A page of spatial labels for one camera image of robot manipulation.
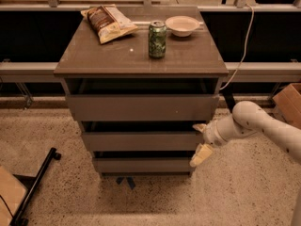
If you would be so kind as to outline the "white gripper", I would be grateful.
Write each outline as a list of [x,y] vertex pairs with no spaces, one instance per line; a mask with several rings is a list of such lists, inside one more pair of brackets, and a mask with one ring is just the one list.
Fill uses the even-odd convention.
[[197,146],[196,151],[190,160],[190,166],[194,168],[212,155],[214,152],[212,146],[223,146],[227,141],[220,136],[217,130],[217,121],[210,121],[207,125],[205,123],[197,123],[193,125],[193,128],[200,133],[203,133],[203,138],[206,142],[205,144],[199,144]]

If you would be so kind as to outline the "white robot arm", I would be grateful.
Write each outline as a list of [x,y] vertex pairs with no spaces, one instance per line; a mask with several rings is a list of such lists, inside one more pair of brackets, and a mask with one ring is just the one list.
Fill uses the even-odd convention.
[[239,102],[228,116],[207,124],[194,124],[193,128],[203,135],[204,140],[199,143],[190,160],[193,168],[206,160],[213,153],[214,147],[257,132],[265,135],[290,158],[301,164],[301,130],[271,117],[253,102]]

